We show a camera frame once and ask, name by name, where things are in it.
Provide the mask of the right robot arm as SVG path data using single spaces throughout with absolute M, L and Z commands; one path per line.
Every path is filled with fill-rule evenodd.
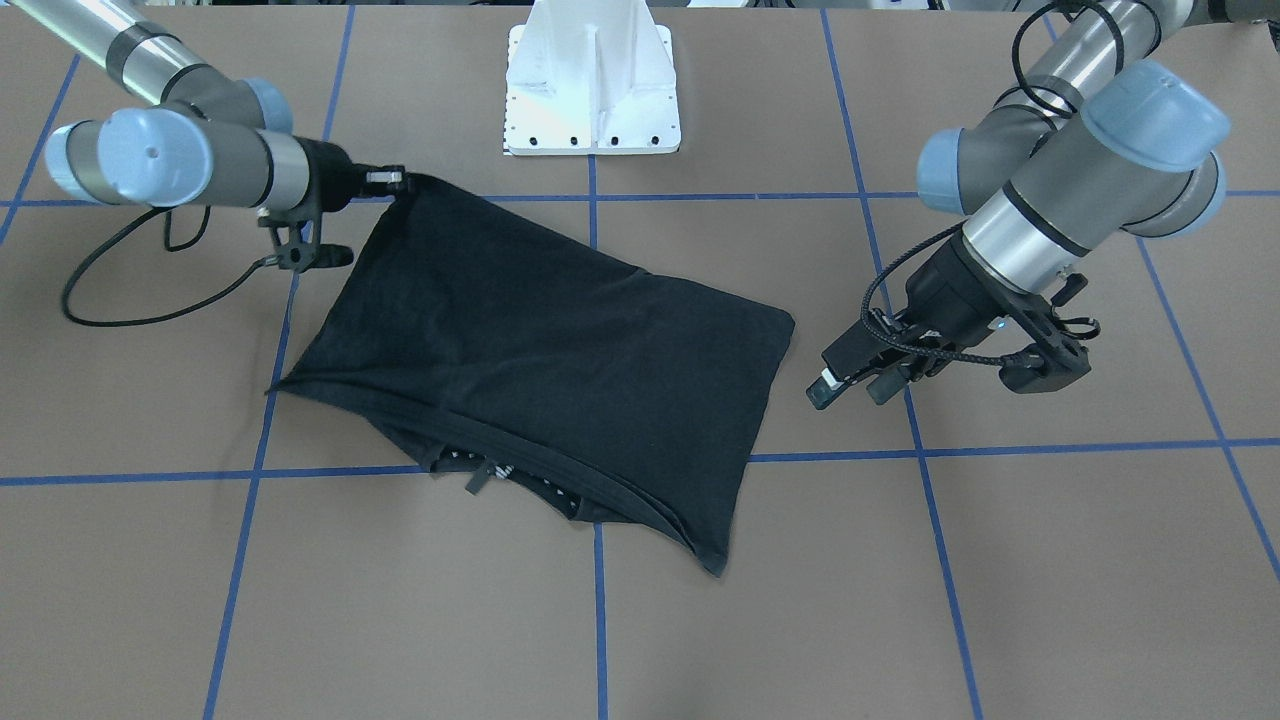
M 275 85 L 225 76 L 128 4 L 18 8 L 138 100 L 49 136 L 46 172 L 73 199 L 160 210 L 247 208 L 265 220 L 305 223 L 412 186 L 403 167 L 357 163 L 334 143 L 296 135 Z

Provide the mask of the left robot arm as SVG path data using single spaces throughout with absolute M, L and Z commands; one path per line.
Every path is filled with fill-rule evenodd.
M 1228 191 L 1217 155 L 1231 123 L 1153 55 L 1179 29 L 1276 22 L 1275 1 L 1047 1 L 1011 46 L 1012 87 L 972 128 L 929 138 L 919 199 L 961 220 L 904 254 L 928 259 L 896 313 L 863 295 L 858 320 L 823 352 L 817 409 L 864 384 L 884 404 L 965 363 L 1020 395 L 1091 370 L 1089 318 L 1059 309 L 1084 287 L 1075 265 L 1115 232 L 1169 238 L 1201 228 Z

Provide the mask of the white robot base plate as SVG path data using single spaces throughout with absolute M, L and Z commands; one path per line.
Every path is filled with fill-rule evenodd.
M 645 1 L 535 1 L 508 35 L 503 131 L 512 156 L 677 152 L 669 28 Z

